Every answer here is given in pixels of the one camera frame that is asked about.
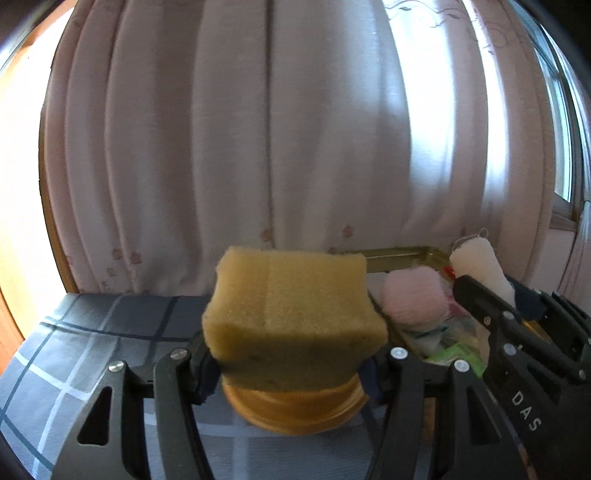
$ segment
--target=window frame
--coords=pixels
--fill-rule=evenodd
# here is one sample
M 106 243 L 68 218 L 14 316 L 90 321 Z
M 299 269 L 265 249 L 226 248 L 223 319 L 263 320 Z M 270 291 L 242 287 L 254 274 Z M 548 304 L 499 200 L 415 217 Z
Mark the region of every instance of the window frame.
M 566 119 L 569 132 L 571 166 L 570 201 L 554 192 L 550 228 L 576 232 L 579 217 L 583 209 L 584 160 L 584 132 L 582 131 L 584 125 L 580 122 L 576 100 L 573 94 L 576 85 L 569 79 L 569 76 L 565 72 L 564 66 L 565 63 L 568 63 L 568 60 L 544 26 L 520 2 L 512 0 L 511 4 L 528 33 L 538 61 L 540 63 L 542 61 L 544 62 L 544 66 L 550 71 L 551 77 L 557 81 L 564 100 L 564 111 L 561 114 Z M 546 74 L 544 74 L 544 80 L 548 82 Z

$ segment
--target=yellow sponge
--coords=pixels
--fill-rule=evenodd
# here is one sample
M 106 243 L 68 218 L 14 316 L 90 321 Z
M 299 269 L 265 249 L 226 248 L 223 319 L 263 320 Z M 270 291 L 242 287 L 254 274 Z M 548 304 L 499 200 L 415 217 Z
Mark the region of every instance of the yellow sponge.
M 365 274 L 363 255 L 230 248 L 203 315 L 225 381 L 264 391 L 349 381 L 388 339 Z

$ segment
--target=gray tablecloth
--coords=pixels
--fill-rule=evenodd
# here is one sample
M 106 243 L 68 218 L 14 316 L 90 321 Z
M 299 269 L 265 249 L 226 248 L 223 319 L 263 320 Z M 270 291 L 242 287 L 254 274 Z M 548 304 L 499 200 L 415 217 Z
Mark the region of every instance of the gray tablecloth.
M 36 479 L 48 479 L 76 416 L 109 361 L 154 362 L 200 328 L 207 297 L 67 295 L 0 377 L 0 430 Z M 154 405 L 146 400 L 153 480 L 164 478 Z M 245 422 L 221 391 L 194 408 L 217 480 L 361 480 L 373 454 L 368 412 L 314 436 L 289 437 Z M 383 409 L 369 416 L 383 418 Z

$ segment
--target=pink curtain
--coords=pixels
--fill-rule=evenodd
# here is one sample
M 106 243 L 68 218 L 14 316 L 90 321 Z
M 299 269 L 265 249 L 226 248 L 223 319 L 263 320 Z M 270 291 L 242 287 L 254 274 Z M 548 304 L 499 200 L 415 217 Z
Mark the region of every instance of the pink curtain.
M 550 221 L 543 78 L 504 0 L 80 0 L 51 205 L 83 291 L 200 294 L 230 245 L 447 248 L 526 279 Z

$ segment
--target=window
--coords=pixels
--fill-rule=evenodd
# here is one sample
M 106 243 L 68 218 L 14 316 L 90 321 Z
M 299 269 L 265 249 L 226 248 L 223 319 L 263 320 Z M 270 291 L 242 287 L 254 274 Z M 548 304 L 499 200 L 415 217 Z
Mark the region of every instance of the window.
M 582 205 L 585 125 L 582 94 L 573 69 L 548 32 L 512 2 L 532 41 L 546 80 L 556 138 L 553 228 L 576 229 Z

